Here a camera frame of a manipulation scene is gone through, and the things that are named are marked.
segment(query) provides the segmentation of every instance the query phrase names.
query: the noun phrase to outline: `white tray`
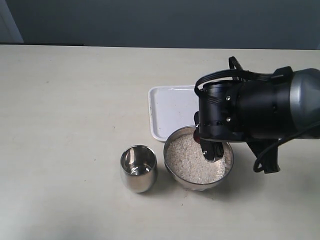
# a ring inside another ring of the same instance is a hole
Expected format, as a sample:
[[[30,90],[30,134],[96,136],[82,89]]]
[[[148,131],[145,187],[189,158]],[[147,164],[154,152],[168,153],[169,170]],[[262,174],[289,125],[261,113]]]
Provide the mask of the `white tray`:
[[[194,126],[199,109],[193,85],[156,86],[149,90],[149,116],[152,136],[165,142],[175,130]]]

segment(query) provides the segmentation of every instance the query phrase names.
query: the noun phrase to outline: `uncooked rice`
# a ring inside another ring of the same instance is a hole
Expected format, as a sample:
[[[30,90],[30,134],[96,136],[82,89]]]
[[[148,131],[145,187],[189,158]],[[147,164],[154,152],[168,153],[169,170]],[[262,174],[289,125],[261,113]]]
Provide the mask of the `uncooked rice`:
[[[208,162],[192,134],[183,135],[170,143],[166,163],[177,176],[196,184],[216,182],[224,176],[226,169],[225,156],[216,162]]]

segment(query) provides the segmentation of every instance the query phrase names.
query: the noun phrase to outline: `metal cup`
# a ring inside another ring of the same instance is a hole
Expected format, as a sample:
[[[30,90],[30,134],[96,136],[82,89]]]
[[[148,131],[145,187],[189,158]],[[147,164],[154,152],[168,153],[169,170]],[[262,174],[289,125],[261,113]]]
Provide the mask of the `metal cup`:
[[[120,175],[124,185],[135,193],[149,190],[158,177],[157,158],[149,147],[128,148],[120,159]]]

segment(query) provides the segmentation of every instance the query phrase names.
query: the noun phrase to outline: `white table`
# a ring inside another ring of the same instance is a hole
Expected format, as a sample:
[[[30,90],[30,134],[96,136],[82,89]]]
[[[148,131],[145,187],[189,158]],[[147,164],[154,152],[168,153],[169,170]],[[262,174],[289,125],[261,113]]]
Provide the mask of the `white table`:
[[[228,68],[320,68],[320,51],[0,46],[0,239],[319,239],[320,141],[279,149],[281,172],[254,173],[233,144],[227,182],[182,189],[150,134],[147,92]],[[146,194],[120,179],[122,152],[144,144],[159,177]]]

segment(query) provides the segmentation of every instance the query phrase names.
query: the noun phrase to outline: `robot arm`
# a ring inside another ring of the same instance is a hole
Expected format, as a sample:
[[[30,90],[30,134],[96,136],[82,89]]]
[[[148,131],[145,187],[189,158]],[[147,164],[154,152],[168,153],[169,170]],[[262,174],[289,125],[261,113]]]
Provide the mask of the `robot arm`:
[[[229,66],[195,84],[194,138],[210,162],[223,156],[222,142],[246,142],[257,157],[255,172],[279,172],[278,146],[320,138],[320,71],[287,66],[255,73],[243,70],[234,57]]]

